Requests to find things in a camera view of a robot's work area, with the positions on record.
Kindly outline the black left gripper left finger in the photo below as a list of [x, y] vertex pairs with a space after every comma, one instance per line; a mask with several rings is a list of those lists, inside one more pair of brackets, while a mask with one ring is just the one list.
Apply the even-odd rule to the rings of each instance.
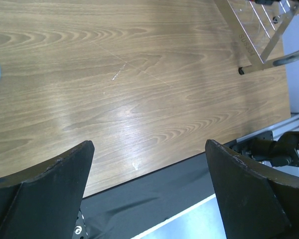
[[0, 178], [0, 239], [70, 239], [94, 156], [86, 140]]

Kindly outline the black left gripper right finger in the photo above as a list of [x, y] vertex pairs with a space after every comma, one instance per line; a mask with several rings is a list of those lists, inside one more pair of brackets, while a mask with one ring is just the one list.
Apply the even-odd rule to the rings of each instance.
[[299, 177], [212, 139], [205, 153], [228, 239], [299, 239]]

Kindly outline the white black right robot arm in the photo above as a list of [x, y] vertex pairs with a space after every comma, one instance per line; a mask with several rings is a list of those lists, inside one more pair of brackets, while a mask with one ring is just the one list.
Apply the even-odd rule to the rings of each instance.
[[230, 149], [257, 162], [268, 161], [272, 167], [299, 167], [299, 131], [287, 131], [278, 140], [274, 140], [272, 131], [265, 131]]

